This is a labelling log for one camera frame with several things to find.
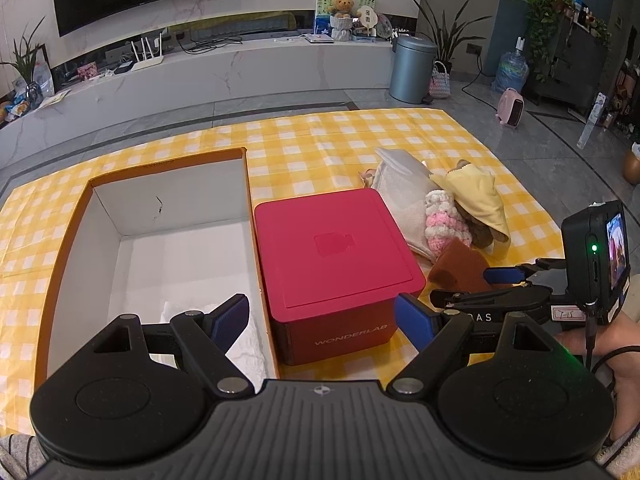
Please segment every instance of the handbag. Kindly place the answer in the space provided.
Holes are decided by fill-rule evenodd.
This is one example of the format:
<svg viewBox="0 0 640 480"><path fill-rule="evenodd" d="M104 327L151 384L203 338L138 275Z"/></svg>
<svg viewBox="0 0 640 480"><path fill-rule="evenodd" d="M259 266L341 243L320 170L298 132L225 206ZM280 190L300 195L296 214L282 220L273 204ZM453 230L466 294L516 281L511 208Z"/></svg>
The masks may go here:
<svg viewBox="0 0 640 480"><path fill-rule="evenodd" d="M443 72L438 70L437 65L441 65ZM433 64L433 73L431 73L431 82L429 83L429 95L434 99L446 99L451 97L451 82L449 74L441 61Z"/></svg>

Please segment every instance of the blue-gray trash can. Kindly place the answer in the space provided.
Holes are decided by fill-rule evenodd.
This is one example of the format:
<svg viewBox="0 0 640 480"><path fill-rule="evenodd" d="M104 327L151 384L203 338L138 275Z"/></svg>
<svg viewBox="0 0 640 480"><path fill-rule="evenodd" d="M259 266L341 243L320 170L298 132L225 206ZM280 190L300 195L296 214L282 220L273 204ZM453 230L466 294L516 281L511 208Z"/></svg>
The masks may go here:
<svg viewBox="0 0 640 480"><path fill-rule="evenodd" d="M399 36L389 94L405 103L420 104L429 93L437 47L428 38Z"/></svg>

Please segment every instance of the pink box lid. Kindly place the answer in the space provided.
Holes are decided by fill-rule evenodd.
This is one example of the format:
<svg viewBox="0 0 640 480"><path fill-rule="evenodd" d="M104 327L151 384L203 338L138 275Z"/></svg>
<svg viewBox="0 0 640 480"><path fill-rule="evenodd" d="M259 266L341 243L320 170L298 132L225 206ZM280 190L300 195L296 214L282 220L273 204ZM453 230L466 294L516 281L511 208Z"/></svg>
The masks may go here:
<svg viewBox="0 0 640 480"><path fill-rule="evenodd" d="M426 279L373 189L255 208L271 315L291 322L423 290Z"/></svg>

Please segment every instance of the camera screen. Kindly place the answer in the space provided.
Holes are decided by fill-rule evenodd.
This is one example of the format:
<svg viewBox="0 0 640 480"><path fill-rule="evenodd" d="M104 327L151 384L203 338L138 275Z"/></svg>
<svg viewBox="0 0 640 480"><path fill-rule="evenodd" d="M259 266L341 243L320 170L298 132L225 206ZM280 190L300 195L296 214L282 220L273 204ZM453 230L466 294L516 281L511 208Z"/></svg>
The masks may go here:
<svg viewBox="0 0 640 480"><path fill-rule="evenodd" d="M607 239L609 241L609 277L611 288L614 288L626 268L625 234L622 230L620 213L607 223Z"/></svg>

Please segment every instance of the trash can lid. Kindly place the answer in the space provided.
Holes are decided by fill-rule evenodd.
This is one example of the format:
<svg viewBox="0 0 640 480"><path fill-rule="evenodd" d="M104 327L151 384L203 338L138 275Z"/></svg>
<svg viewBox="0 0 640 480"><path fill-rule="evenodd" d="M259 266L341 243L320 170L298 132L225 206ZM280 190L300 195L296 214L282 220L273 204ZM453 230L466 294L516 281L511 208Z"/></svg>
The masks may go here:
<svg viewBox="0 0 640 480"><path fill-rule="evenodd" d="M411 50L419 50L420 52L429 52L436 54L438 48L429 38L416 38L414 36L398 36L398 45L410 48Z"/></svg>

